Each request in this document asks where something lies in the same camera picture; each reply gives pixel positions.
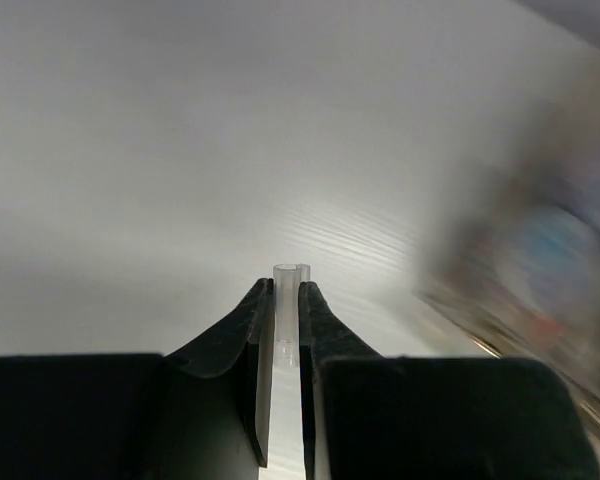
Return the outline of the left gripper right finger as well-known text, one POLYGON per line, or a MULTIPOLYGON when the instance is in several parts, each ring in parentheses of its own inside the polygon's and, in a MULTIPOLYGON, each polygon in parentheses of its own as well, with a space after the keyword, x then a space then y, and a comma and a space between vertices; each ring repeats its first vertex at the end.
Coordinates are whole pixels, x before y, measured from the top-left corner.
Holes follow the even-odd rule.
POLYGON ((509 357, 385 357, 298 294, 310 479, 598 479, 564 382, 509 357))

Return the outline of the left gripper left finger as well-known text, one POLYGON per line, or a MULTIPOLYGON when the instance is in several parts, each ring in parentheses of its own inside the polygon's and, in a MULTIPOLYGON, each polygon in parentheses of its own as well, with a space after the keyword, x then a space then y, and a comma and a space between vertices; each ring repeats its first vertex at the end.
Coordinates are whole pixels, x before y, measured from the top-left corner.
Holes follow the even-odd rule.
POLYGON ((0 479, 255 479, 273 283, 171 354, 0 356, 0 479))

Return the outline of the clear pen cap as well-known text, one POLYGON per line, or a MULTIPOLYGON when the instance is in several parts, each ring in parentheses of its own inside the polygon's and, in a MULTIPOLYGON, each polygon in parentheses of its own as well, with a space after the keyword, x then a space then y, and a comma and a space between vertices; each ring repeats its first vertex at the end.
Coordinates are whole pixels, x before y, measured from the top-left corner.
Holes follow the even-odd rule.
POLYGON ((299 365, 298 295, 300 284, 310 277, 311 267, 307 264, 279 264, 273 268, 274 364, 279 367, 299 365))

